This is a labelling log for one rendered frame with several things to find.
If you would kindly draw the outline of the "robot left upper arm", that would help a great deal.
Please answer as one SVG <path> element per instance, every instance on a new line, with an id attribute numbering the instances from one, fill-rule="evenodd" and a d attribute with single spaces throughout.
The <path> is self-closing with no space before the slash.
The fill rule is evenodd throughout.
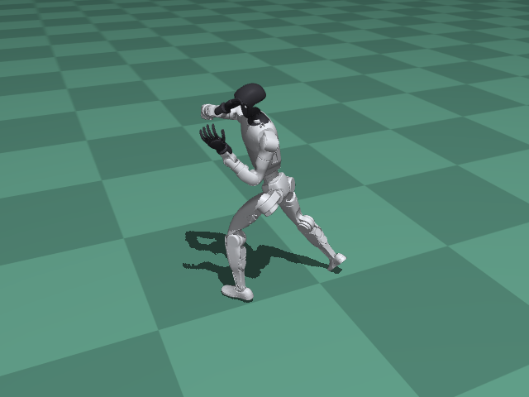
<path id="1" fill-rule="evenodd" d="M 279 139 L 275 133 L 271 131 L 264 131 L 263 136 L 260 138 L 260 151 L 255 161 L 256 170 L 250 170 L 251 173 L 259 177 L 258 184 L 262 182 L 269 167 L 269 163 L 272 160 L 274 154 L 277 152 L 278 148 Z"/>

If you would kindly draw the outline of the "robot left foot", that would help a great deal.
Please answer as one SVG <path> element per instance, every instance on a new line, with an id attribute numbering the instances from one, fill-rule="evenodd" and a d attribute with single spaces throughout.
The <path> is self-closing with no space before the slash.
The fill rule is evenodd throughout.
<path id="1" fill-rule="evenodd" d="M 237 285 L 239 288 L 239 286 Z M 251 300 L 254 298 L 254 294 L 251 289 L 244 287 L 242 291 L 237 291 L 235 285 L 224 285 L 222 287 L 222 293 L 230 297 L 237 297 L 245 300 Z"/>

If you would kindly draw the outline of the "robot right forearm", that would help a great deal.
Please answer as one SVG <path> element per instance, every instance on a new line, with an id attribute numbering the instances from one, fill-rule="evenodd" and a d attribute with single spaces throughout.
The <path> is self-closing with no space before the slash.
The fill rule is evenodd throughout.
<path id="1" fill-rule="evenodd" d="M 203 104 L 202 106 L 202 114 L 204 117 L 226 117 L 227 115 L 227 113 L 221 113 L 220 115 L 215 114 L 215 108 L 219 107 L 220 105 L 216 106 L 212 104 Z"/>

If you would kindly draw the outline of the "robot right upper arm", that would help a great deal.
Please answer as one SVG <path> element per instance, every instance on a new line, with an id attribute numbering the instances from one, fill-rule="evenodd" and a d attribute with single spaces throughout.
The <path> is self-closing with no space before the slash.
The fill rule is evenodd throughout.
<path id="1" fill-rule="evenodd" d="M 201 106 L 201 117 L 206 120 L 213 120 L 213 117 L 204 117 L 202 114 L 202 107 Z M 241 111 L 241 105 L 237 106 L 236 108 L 231 109 L 231 112 L 226 115 L 226 117 L 219 117 L 223 119 L 231 119 L 231 120 L 237 120 L 239 123 L 241 123 L 241 117 L 243 116 L 243 113 Z"/>

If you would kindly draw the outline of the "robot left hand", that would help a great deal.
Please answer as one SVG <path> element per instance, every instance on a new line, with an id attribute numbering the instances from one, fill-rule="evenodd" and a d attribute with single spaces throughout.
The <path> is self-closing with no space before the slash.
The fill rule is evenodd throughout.
<path id="1" fill-rule="evenodd" d="M 203 134 L 204 135 L 202 134 L 202 130 L 199 131 L 201 138 L 203 139 L 203 141 L 206 144 L 208 144 L 208 146 L 210 146 L 212 149 L 217 150 L 217 153 L 219 155 L 222 155 L 222 154 L 226 153 L 227 151 L 230 154 L 232 154 L 232 149 L 225 142 L 225 132 L 224 132 L 223 129 L 222 129 L 222 138 L 220 138 L 217 135 L 215 127 L 214 127 L 214 124 L 212 124 L 212 132 L 213 132 L 213 134 L 211 133 L 208 124 L 207 124 L 207 132 L 208 132 L 208 134 L 206 133 L 205 127 L 203 127 Z"/>

